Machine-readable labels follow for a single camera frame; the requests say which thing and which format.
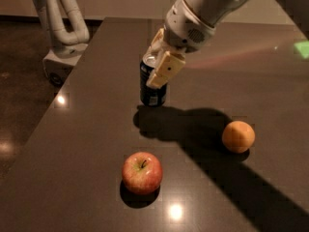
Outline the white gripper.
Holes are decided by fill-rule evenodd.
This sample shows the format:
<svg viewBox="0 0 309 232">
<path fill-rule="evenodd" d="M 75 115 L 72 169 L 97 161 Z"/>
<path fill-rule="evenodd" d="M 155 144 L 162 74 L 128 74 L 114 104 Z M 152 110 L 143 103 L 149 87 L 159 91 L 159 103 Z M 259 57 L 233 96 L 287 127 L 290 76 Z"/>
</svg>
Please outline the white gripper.
<svg viewBox="0 0 309 232">
<path fill-rule="evenodd" d="M 214 35 L 215 29 L 204 23 L 186 4 L 176 0 L 167 13 L 164 29 L 154 36 L 146 53 L 162 54 L 146 82 L 152 89 L 160 89 L 185 65 L 185 57 L 171 53 L 170 45 L 185 53 L 198 51 Z"/>
</svg>

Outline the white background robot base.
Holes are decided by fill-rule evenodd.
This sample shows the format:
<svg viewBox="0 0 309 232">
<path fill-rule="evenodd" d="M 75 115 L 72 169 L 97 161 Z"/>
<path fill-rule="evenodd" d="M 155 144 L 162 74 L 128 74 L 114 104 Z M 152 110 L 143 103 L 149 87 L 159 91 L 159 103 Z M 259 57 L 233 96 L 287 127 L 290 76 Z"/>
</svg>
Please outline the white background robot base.
<svg viewBox="0 0 309 232">
<path fill-rule="evenodd" d="M 87 46 L 86 43 L 79 43 L 61 46 L 60 48 L 50 48 L 42 60 L 46 78 L 54 86 L 62 86 L 81 59 Z"/>
</svg>

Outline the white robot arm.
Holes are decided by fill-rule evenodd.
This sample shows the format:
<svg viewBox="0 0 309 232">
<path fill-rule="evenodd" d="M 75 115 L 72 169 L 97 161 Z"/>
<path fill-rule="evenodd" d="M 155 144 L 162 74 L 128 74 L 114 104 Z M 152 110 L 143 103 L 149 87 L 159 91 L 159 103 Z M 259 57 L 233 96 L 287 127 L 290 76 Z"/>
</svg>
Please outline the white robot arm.
<svg viewBox="0 0 309 232">
<path fill-rule="evenodd" d="M 176 0 L 148 49 L 156 60 L 146 85 L 153 89 L 164 86 L 184 66 L 185 55 L 199 50 L 222 19 L 248 1 Z M 309 38 L 309 0 L 275 1 Z"/>
</svg>

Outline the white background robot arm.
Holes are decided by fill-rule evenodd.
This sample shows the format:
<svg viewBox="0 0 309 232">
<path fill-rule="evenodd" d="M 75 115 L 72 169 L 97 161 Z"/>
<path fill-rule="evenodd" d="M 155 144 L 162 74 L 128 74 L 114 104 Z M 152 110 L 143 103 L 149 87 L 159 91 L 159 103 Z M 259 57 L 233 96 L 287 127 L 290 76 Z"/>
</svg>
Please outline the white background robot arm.
<svg viewBox="0 0 309 232">
<path fill-rule="evenodd" d="M 56 54 L 74 54 L 87 46 L 90 33 L 76 0 L 32 0 Z"/>
</svg>

